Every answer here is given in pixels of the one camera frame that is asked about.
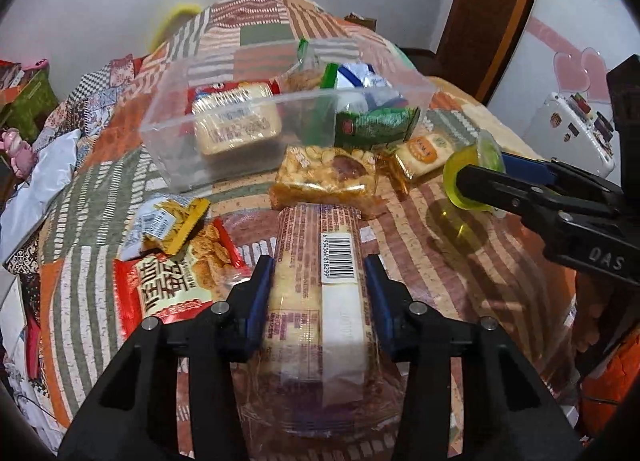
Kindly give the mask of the yellow pillow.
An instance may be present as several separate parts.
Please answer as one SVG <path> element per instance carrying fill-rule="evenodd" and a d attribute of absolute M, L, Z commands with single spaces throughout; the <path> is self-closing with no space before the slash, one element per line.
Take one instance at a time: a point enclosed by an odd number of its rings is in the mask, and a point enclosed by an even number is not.
<path fill-rule="evenodd" d="M 169 40 L 187 21 L 195 18 L 201 11 L 198 4 L 181 3 L 175 6 L 154 30 L 148 52 L 153 53 Z"/>

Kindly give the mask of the orange label rice cake pack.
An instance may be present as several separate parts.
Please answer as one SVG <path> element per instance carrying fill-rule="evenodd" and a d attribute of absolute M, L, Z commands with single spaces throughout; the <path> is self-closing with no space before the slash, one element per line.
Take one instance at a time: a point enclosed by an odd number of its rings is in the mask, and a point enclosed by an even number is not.
<path fill-rule="evenodd" d="M 381 151 L 376 165 L 395 192 L 407 197 L 412 188 L 440 172 L 455 150 L 442 134 L 414 136 L 393 149 Z"/>

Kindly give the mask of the red fried snack bag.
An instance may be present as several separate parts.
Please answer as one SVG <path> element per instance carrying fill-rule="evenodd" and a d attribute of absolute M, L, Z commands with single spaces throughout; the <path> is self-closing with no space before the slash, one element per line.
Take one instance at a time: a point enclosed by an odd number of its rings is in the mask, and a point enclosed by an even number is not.
<path fill-rule="evenodd" d="M 114 262 L 114 289 L 122 333 L 129 337 L 146 317 L 173 323 L 195 317 L 250 278 L 221 218 L 205 224 L 176 255 L 151 252 Z"/>

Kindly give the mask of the white appliance with stickers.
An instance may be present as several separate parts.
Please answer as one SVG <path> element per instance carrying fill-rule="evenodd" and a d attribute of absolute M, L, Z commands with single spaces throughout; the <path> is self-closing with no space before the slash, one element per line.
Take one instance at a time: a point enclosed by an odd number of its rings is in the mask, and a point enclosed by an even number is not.
<path fill-rule="evenodd" d="M 550 93 L 524 132 L 524 142 L 542 158 L 576 166 L 602 178 L 616 166 L 610 141 L 601 128 L 608 127 L 589 114 L 597 115 L 579 94 Z"/>

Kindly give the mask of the clear plastic storage bin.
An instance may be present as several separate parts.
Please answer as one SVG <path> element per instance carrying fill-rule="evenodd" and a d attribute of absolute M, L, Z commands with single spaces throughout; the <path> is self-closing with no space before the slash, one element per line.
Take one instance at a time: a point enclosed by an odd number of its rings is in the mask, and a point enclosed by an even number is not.
<path fill-rule="evenodd" d="M 157 85 L 157 92 L 140 124 L 140 137 L 167 187 L 173 192 L 190 192 L 230 178 L 275 170 L 288 146 L 334 143 L 336 88 L 273 96 L 281 122 L 281 133 L 270 140 L 204 156 L 198 150 L 193 122 L 186 114 L 188 91 L 217 82 L 277 81 L 298 62 L 294 41 L 222 48 L 205 51 L 173 62 Z M 425 110 L 430 106 L 435 85 L 412 69 L 402 69 L 394 78 L 384 78 L 407 100 L 406 107 Z"/>

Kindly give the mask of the red cartoon snack bag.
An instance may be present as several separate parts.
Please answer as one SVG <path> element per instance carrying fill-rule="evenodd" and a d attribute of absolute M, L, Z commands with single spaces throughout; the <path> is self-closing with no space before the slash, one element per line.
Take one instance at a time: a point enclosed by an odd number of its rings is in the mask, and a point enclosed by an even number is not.
<path fill-rule="evenodd" d="M 188 91 L 186 114 L 200 114 L 222 106 L 269 98 L 280 93 L 276 81 L 217 82 L 195 86 Z"/>

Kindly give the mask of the peanut candy clear pack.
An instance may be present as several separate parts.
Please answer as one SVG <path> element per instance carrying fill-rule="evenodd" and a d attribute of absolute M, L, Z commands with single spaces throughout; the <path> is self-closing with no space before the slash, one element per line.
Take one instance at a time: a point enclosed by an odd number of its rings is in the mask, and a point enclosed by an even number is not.
<path fill-rule="evenodd" d="M 299 203 L 332 204 L 376 218 L 384 209 L 376 188 L 378 172 L 371 151 L 288 146 L 269 198 L 273 210 Z"/>

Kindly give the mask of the green gift box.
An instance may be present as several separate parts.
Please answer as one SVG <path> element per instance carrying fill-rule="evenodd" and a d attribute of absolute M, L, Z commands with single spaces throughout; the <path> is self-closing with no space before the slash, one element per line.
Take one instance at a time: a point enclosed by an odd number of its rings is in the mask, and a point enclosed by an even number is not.
<path fill-rule="evenodd" d="M 47 72 L 39 70 L 21 93 L 1 112 L 2 129 L 17 129 L 23 140 L 33 143 L 49 114 L 58 106 L 58 97 Z"/>

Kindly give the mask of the pink plush toy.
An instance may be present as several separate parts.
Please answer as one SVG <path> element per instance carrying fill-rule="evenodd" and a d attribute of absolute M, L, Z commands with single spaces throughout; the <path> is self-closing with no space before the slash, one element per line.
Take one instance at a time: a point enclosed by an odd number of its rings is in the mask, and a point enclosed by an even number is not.
<path fill-rule="evenodd" d="M 38 156 L 32 146 L 23 140 L 18 129 L 11 128 L 2 132 L 1 150 L 9 157 L 11 168 L 18 178 L 26 180 L 32 174 Z"/>

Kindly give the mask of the blue white snack bag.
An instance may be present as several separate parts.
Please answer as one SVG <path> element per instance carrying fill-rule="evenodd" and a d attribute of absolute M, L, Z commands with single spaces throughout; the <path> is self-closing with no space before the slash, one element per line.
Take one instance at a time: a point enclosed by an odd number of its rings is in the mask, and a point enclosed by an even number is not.
<path fill-rule="evenodd" d="M 376 109 L 407 106 L 405 97 L 367 62 L 338 65 L 334 88 L 341 91 L 336 99 L 337 112 L 367 114 Z"/>

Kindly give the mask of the yellow small snack packet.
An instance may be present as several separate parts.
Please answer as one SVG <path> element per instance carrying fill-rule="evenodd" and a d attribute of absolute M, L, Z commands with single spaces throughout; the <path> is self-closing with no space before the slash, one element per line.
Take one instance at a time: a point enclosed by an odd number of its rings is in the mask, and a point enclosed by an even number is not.
<path fill-rule="evenodd" d="M 139 259 L 146 252 L 160 250 L 176 255 L 209 208 L 205 198 L 175 194 L 155 194 L 134 214 L 118 258 L 122 262 Z"/>

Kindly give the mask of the long barcode biscuit pack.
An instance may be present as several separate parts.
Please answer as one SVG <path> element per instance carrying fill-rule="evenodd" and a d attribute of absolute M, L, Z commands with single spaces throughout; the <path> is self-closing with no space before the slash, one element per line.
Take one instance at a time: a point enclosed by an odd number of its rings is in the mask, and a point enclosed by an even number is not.
<path fill-rule="evenodd" d="M 244 411 L 287 432 L 377 427 L 401 411 L 398 374 L 383 365 L 364 276 L 360 213 L 299 204 L 278 215 L 262 348 Z"/>

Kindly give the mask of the green jelly cup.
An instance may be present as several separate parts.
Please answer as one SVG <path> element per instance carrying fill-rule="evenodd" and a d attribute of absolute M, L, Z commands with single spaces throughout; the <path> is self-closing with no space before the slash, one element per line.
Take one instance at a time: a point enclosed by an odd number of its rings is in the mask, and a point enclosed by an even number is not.
<path fill-rule="evenodd" d="M 503 217 L 504 211 L 482 201 L 487 171 L 504 173 L 502 150 L 486 130 L 480 130 L 476 142 L 454 152 L 442 172 L 442 186 L 449 201 L 458 209 L 482 211 Z"/>

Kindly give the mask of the beige rice cracker pack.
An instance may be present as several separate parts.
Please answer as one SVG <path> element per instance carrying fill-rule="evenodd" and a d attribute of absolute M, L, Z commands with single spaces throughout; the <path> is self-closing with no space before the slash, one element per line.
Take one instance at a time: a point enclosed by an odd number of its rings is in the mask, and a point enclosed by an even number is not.
<path fill-rule="evenodd" d="M 193 114 L 198 150 L 204 156 L 213 156 L 278 136 L 282 122 L 272 99 L 254 99 Z"/>

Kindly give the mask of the brown cardboard box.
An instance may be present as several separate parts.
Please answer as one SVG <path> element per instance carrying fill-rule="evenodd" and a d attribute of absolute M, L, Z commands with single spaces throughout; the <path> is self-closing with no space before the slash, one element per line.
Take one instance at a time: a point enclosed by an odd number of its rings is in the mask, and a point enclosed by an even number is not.
<path fill-rule="evenodd" d="M 353 25 L 367 28 L 373 32 L 376 31 L 376 24 L 378 23 L 375 18 L 363 17 L 356 13 L 349 13 L 344 17 L 344 21 L 350 22 Z"/>

